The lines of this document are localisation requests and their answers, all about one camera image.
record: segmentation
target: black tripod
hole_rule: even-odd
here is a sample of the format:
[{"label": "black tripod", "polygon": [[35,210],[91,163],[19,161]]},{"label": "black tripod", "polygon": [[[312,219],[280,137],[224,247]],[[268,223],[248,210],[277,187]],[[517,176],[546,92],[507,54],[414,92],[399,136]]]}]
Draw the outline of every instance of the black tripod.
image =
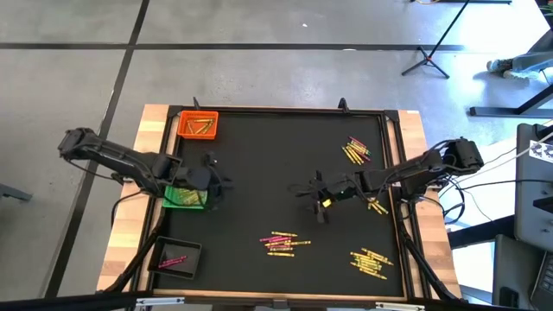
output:
[{"label": "black tripod", "polygon": [[465,4],[463,4],[462,8],[459,10],[459,13],[457,13],[457,16],[453,19],[451,24],[449,24],[448,29],[446,30],[445,33],[443,33],[442,38],[440,38],[440,40],[438,41],[438,44],[435,45],[435,47],[432,49],[432,52],[430,52],[430,54],[427,54],[423,47],[419,46],[418,48],[416,48],[417,50],[421,51],[421,53],[423,53],[424,60],[419,61],[413,67],[405,70],[404,72],[401,73],[401,75],[404,76],[405,74],[415,70],[416,68],[419,68],[422,65],[428,65],[438,69],[438,71],[440,71],[440,73],[442,73],[446,77],[446,79],[449,79],[449,75],[434,63],[434,61],[432,60],[432,55],[434,55],[435,51],[440,47],[440,44],[442,44],[443,39],[445,39],[446,35],[448,35],[449,30],[451,30],[455,22],[457,22],[457,19],[459,18],[459,16],[461,16],[461,13],[463,12],[463,10],[465,10],[469,2],[470,0],[465,1]]}]

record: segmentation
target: orange bin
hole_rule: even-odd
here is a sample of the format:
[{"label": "orange bin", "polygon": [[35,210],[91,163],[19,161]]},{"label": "orange bin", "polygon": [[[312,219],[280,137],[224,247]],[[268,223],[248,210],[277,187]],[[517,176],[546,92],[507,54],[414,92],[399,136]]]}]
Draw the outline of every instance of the orange bin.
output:
[{"label": "orange bin", "polygon": [[213,140],[218,121],[217,111],[182,111],[177,134],[187,139]]}]

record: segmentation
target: black floor line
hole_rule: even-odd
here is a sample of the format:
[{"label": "black floor line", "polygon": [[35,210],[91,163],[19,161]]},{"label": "black floor line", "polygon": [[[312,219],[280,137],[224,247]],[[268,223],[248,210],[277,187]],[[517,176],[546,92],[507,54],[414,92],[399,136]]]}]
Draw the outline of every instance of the black floor line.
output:
[{"label": "black floor line", "polygon": [[[28,50],[358,50],[358,51],[410,51],[416,50],[416,44],[348,44],[348,43],[137,43],[138,36],[132,33],[130,43],[41,43],[41,42],[0,42],[3,49]],[[426,50],[433,45],[420,45]],[[464,45],[442,45],[439,51],[486,52]]]},{"label": "black floor line", "polygon": [[[118,76],[115,79],[115,84],[111,93],[110,103],[107,106],[105,111],[104,119],[100,124],[99,136],[101,138],[107,138],[107,135],[111,128],[111,122],[115,116],[115,111],[118,106],[119,97],[121,96],[121,91],[123,90],[123,85],[127,73],[129,71],[130,61],[132,60],[132,55],[134,49],[130,48],[131,44],[136,43],[138,36],[140,34],[140,29],[143,25],[144,17],[146,16],[146,11],[148,10],[149,0],[143,0],[140,10],[138,11],[137,21],[135,22],[135,27],[132,30],[132,34],[129,39],[129,46],[125,51],[123,60],[121,62],[121,67],[119,68]],[[71,251],[75,244],[75,239],[77,238],[77,233],[79,232],[80,222],[83,218],[86,209],[86,202],[92,191],[92,184],[94,182],[93,174],[98,170],[98,164],[96,162],[89,162],[86,166],[92,173],[85,173],[85,177],[81,180],[79,189],[75,194],[75,199],[71,207],[71,216],[67,225],[67,230],[63,234],[63,241],[61,245],[58,244],[57,249],[60,250],[56,256],[54,254],[53,259],[53,268],[51,269],[51,274],[49,277],[48,285],[44,291],[45,298],[56,297],[60,291],[61,283],[63,282],[63,276],[66,272],[67,263],[71,256]]]},{"label": "black floor line", "polygon": [[[346,43],[139,43],[139,50],[357,50],[410,51],[417,47],[431,50],[433,45],[417,44],[346,44]],[[463,45],[442,45],[440,51],[467,51]]]},{"label": "black floor line", "polygon": [[124,50],[127,43],[85,43],[85,42],[0,42],[0,49],[52,49],[52,50]]}]

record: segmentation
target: concrete floor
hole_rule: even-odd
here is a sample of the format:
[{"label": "concrete floor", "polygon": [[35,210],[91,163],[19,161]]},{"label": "concrete floor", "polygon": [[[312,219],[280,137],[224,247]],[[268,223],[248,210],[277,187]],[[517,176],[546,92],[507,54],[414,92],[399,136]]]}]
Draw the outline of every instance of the concrete floor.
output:
[{"label": "concrete floor", "polygon": [[[0,42],[126,43],[140,3],[3,0]],[[139,42],[433,44],[459,8],[407,0],[151,0]],[[444,42],[470,52],[435,55],[451,79],[430,67],[402,77],[420,60],[413,51],[136,51],[108,138],[131,146],[144,104],[186,105],[196,96],[203,105],[335,107],[345,97],[352,108],[419,110],[429,144],[465,136],[487,145],[524,120],[472,118],[467,108],[518,106],[547,83],[492,76],[486,61],[526,52],[547,29],[533,0],[470,4]],[[82,176],[56,147],[66,129],[99,127],[123,54],[0,50],[0,182],[35,195],[29,203],[0,200],[0,300],[41,294]],[[61,295],[95,290],[119,193],[115,183],[94,181]]]}]

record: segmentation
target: pink crayon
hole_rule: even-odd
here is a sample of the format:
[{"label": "pink crayon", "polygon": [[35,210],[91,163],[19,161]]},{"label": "pink crayon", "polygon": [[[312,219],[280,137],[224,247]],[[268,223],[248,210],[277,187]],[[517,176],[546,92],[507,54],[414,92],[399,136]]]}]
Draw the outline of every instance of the pink crayon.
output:
[{"label": "pink crayon", "polygon": [[288,244],[267,246],[267,248],[289,248],[289,247],[290,247],[290,245],[288,245]]},{"label": "pink crayon", "polygon": [[275,238],[282,238],[281,236],[277,236],[277,237],[268,237],[268,238],[260,238],[259,239],[259,242],[269,242]]},{"label": "pink crayon", "polygon": [[182,263],[186,258],[187,258],[186,256],[180,256],[178,258],[165,260],[164,262],[160,263],[157,267],[160,268],[160,269],[161,268],[167,268],[167,267],[170,267],[172,265]]},{"label": "pink crayon", "polygon": [[273,243],[273,242],[280,242],[280,241],[286,241],[286,240],[291,240],[292,238],[291,237],[278,237],[278,238],[272,238],[269,240],[269,243]]}]

